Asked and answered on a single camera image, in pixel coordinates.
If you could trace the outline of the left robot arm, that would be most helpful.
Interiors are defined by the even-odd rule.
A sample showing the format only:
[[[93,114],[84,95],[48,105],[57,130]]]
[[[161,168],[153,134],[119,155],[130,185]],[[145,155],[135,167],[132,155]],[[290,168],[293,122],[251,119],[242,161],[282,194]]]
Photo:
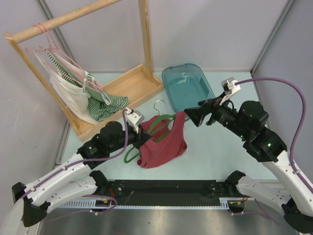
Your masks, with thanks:
[[[111,153],[123,153],[130,144],[139,148],[151,138],[152,134],[142,125],[136,131],[129,124],[122,126],[110,121],[64,164],[32,183],[13,185],[14,202],[23,201],[23,225],[31,227],[39,223],[56,206],[76,197],[104,195],[108,180],[96,167],[112,159]]]

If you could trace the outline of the red tank top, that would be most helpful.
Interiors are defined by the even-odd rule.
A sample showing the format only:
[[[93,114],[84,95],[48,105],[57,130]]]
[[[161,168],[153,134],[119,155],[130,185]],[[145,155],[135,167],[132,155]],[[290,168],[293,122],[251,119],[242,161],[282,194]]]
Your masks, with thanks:
[[[142,168],[155,168],[181,156],[187,149],[183,129],[186,114],[154,116],[141,125],[152,134],[139,149],[137,164]]]

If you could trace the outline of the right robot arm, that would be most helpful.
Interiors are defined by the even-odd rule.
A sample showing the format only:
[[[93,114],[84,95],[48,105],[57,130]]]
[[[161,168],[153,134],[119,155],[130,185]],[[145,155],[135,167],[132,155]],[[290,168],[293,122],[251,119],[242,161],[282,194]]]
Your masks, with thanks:
[[[217,99],[209,99],[184,112],[197,127],[207,115],[211,115],[206,125],[218,122],[240,137],[246,152],[269,169],[284,187],[284,191],[273,189],[235,170],[225,184],[230,196],[250,196],[275,209],[298,232],[313,232],[313,194],[296,176],[287,156],[286,144],[265,126],[269,115],[260,102],[245,101],[236,110],[229,108],[227,102],[220,104]]]

